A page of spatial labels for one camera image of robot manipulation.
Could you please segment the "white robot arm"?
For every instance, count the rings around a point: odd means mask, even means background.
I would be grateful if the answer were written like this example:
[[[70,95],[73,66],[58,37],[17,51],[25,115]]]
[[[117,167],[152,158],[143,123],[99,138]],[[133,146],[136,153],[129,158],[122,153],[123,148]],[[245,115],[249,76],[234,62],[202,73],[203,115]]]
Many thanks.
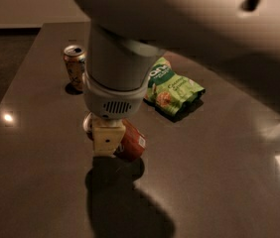
[[[93,151],[111,156],[170,51],[239,79],[280,113],[280,0],[73,0],[90,20],[82,76]]]

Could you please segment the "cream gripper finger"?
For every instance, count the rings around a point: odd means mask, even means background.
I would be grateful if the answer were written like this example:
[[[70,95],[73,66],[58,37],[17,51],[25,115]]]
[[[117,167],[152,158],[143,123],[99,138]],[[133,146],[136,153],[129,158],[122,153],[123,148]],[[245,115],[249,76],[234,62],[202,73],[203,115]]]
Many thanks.
[[[94,153],[97,156],[112,156],[126,132],[122,120],[102,119],[93,115],[91,126]]]

